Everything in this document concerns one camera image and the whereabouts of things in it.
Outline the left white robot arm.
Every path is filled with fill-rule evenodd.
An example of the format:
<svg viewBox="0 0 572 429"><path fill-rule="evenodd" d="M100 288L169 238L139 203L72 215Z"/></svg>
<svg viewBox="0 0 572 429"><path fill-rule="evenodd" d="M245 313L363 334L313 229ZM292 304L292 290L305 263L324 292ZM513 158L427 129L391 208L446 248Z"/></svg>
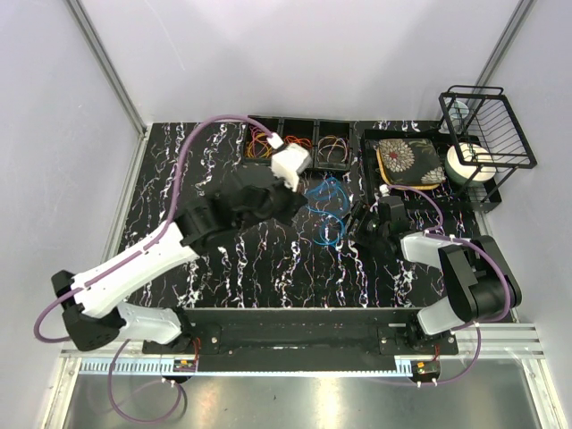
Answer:
<svg viewBox="0 0 572 429"><path fill-rule="evenodd" d="M173 268L274 219L289 225L307 199L299 177L281 178L262 166L234 173L223 187L178 208L144 239L98 267L73 274L62 270L52 284L63 308L68 338L80 351L115 340L148 341L172 353L186 352L193 329L181 309L140 307L125 298Z"/></svg>

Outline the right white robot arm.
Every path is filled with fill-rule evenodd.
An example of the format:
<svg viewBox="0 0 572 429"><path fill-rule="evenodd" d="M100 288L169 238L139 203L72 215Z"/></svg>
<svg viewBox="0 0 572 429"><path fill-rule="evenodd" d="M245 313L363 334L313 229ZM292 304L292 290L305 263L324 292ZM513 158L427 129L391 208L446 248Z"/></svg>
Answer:
<svg viewBox="0 0 572 429"><path fill-rule="evenodd" d="M442 272L446 297L408 323L406 343L414 353L429 352L438 336L454 328L497 322L522 302L517 280L491 236L467 240L413 231L397 196L381 198L375 212L358 202L342 221L358 245Z"/></svg>

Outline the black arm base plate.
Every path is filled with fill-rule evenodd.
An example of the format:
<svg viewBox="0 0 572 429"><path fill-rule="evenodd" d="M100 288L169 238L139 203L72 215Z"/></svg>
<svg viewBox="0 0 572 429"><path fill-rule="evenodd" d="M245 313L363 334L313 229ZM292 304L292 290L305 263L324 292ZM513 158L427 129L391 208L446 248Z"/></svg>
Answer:
<svg viewBox="0 0 572 429"><path fill-rule="evenodd" d="M198 353L211 373L365 374L396 369L395 357L452 357L450 332L426 336L414 308L200 308L169 345L144 341L142 351L179 358Z"/></svg>

